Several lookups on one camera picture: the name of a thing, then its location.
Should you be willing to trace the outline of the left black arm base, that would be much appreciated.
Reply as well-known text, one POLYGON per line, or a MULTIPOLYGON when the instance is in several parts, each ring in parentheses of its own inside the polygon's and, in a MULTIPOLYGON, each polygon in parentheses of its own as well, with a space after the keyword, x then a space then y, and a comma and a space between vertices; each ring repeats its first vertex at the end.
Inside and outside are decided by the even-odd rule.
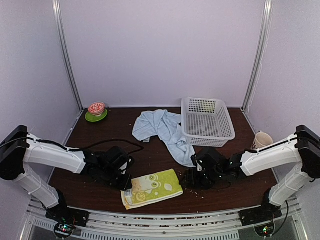
POLYGON ((57 189, 58 205, 47 208, 42 206, 46 210, 46 217, 48 219, 55 220, 60 224, 67 224, 69 226, 86 227, 89 212, 85 210, 75 209, 67 206, 66 199, 63 193, 57 189))

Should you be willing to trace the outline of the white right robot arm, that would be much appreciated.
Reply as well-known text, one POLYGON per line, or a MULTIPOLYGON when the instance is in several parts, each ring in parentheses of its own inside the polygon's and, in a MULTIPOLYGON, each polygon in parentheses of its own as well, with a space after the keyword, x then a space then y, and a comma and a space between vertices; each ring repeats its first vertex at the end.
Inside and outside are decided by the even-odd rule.
POLYGON ((214 147, 205 147, 191 156, 194 167, 185 171, 180 184, 185 188, 207 190, 217 182, 229 184, 238 179, 286 164, 294 168, 277 185, 267 190, 265 201, 256 210, 259 220, 268 220, 276 208, 307 182, 320 177, 320 137, 305 125, 295 133, 269 146, 244 151, 226 158, 214 147))

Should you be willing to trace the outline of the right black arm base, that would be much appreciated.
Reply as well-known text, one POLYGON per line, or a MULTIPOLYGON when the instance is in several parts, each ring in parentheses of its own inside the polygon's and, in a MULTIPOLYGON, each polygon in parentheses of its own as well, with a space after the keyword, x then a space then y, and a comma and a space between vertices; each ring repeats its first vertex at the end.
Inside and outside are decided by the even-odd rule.
POLYGON ((239 212, 242 226, 255 225, 282 216, 281 207, 270 203, 270 191, 271 189, 269 188, 264 193, 260 206, 241 210, 239 212))

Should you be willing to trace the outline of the green patterned towel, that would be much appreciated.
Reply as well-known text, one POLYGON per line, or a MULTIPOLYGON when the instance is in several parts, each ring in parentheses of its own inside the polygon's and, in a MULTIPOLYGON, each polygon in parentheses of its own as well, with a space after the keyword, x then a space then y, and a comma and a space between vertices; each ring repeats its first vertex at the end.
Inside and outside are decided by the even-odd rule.
POLYGON ((174 169, 133 178, 131 184, 130 189, 121 192, 126 210, 159 203, 184 193, 174 169))

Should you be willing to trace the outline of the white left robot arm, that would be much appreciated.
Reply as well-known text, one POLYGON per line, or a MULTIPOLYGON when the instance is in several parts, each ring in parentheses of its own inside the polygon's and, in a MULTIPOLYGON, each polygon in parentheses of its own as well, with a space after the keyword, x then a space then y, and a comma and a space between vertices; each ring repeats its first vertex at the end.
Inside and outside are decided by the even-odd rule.
POLYGON ((108 151, 66 147, 51 140, 40 139, 19 125, 0 144, 0 177, 18 183, 29 195, 37 198, 61 222, 72 218, 65 206, 63 194, 49 186, 30 167, 31 164, 63 169, 73 174, 88 175, 97 182, 121 191, 132 188, 132 176, 127 170, 134 159, 122 148, 108 151))

